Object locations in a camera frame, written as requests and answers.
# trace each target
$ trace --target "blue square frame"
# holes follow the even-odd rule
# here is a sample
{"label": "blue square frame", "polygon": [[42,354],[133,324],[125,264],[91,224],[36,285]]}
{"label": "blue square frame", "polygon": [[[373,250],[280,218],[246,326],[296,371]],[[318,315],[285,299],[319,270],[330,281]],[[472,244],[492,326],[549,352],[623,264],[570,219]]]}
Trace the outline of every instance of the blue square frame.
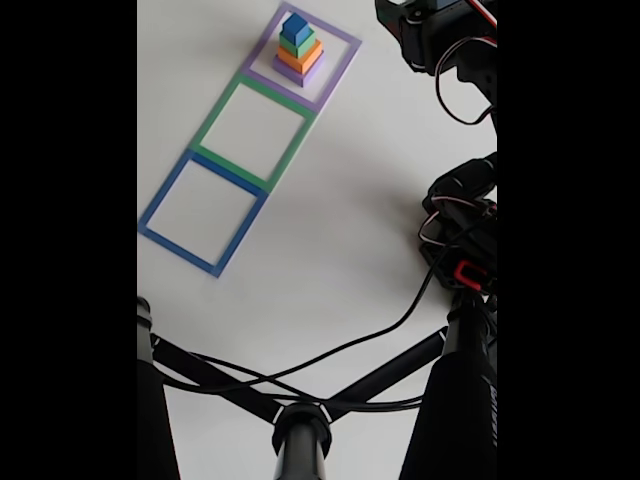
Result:
{"label": "blue square frame", "polygon": [[[240,224],[240,226],[238,227],[238,230],[236,230],[236,233],[233,235],[233,238],[229,242],[229,245],[227,245],[227,248],[220,256],[218,263],[216,263],[215,265],[185,250],[180,245],[177,245],[171,240],[169,240],[168,238],[160,235],[157,232],[154,232],[147,226],[147,224],[149,223],[149,220],[151,220],[151,217],[156,212],[156,210],[162,203],[162,200],[164,200],[164,197],[167,195],[167,193],[173,186],[174,182],[178,178],[178,175],[180,175],[180,172],[182,172],[182,170],[184,169],[184,167],[187,165],[189,161],[193,161],[197,163],[198,165],[209,170],[210,172],[221,176],[225,180],[230,181],[237,187],[242,188],[244,191],[256,197],[256,201],[251,207],[251,209],[249,210],[249,213],[247,214],[245,219],[242,221],[242,224]],[[179,257],[182,257],[187,262],[195,265],[198,268],[201,268],[202,270],[204,270],[207,273],[210,273],[214,277],[219,277],[222,271],[224,270],[224,268],[227,266],[227,263],[231,259],[231,256],[238,248],[238,245],[240,245],[240,242],[242,241],[245,234],[249,230],[249,227],[251,226],[256,216],[258,215],[258,212],[260,212],[260,209],[264,205],[264,202],[267,200],[268,196],[269,195],[264,190],[261,190],[255,185],[247,182],[245,179],[239,177],[235,173],[232,173],[229,170],[221,167],[220,165],[217,165],[216,163],[208,160],[207,158],[203,157],[199,153],[193,150],[187,149],[182,155],[182,157],[180,157],[180,160],[178,160],[178,163],[176,163],[176,165],[173,167],[173,170],[171,170],[171,173],[169,173],[169,176],[166,178],[166,180],[164,181],[164,183],[162,184],[158,192],[153,197],[153,200],[151,200],[151,203],[149,204],[147,209],[144,211],[144,213],[140,217],[140,220],[138,221],[138,232],[140,232],[142,235],[144,235],[148,239],[154,241],[158,245],[175,253]]]}

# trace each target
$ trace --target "black frame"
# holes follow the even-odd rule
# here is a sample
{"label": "black frame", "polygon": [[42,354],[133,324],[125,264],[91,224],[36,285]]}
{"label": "black frame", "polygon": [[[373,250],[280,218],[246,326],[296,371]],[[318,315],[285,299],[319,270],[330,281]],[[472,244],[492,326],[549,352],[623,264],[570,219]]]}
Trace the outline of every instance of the black frame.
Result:
{"label": "black frame", "polygon": [[[445,326],[409,350],[336,393],[331,397],[331,400],[354,403],[364,403],[371,400],[400,380],[440,357],[446,335],[447,327]],[[154,336],[154,338],[153,360],[192,382],[198,385],[207,385],[211,388],[224,387],[239,382],[233,376],[182,350],[171,342],[157,336]],[[223,392],[219,395],[269,423],[274,423],[278,413],[285,406],[251,387]],[[327,408],[326,410],[332,422],[349,413],[349,410],[345,409]]]}

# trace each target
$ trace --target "red wire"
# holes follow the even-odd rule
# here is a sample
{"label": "red wire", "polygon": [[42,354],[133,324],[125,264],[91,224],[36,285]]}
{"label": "red wire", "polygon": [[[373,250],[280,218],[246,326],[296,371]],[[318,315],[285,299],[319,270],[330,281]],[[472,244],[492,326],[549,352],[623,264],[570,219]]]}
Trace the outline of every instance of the red wire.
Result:
{"label": "red wire", "polygon": [[493,26],[493,28],[495,28],[496,30],[498,29],[497,20],[493,18],[491,14],[487,13],[487,7],[482,5],[479,0],[467,0],[467,3],[475,8],[480,13],[480,15],[482,15],[487,20],[487,22],[489,22]]}

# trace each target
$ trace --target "purple block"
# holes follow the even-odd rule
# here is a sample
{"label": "purple block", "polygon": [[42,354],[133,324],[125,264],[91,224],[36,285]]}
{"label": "purple block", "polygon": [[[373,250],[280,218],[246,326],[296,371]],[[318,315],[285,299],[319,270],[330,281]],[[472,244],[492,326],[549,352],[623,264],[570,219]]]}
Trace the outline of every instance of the purple block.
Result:
{"label": "purple block", "polygon": [[275,57],[273,57],[273,69],[276,72],[287,77],[296,85],[304,87],[305,85],[309,84],[311,79],[318,72],[318,70],[320,69],[320,65],[322,64],[323,61],[324,61],[324,52],[320,54],[320,56],[318,57],[316,62],[313,64],[313,66],[309,70],[307,70],[307,73],[303,75],[301,73],[296,72],[293,68],[291,68],[289,65],[284,63],[282,60],[280,60],[276,55]]}

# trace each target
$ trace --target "orange block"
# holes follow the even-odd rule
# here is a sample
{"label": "orange block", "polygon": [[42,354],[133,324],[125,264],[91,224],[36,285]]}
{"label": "orange block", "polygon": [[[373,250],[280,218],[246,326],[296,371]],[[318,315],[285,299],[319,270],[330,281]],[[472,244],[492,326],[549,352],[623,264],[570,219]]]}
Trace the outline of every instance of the orange block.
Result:
{"label": "orange block", "polygon": [[304,75],[307,73],[322,53],[322,42],[316,40],[316,43],[300,58],[296,58],[283,47],[278,47],[278,58],[293,68],[296,72]]}

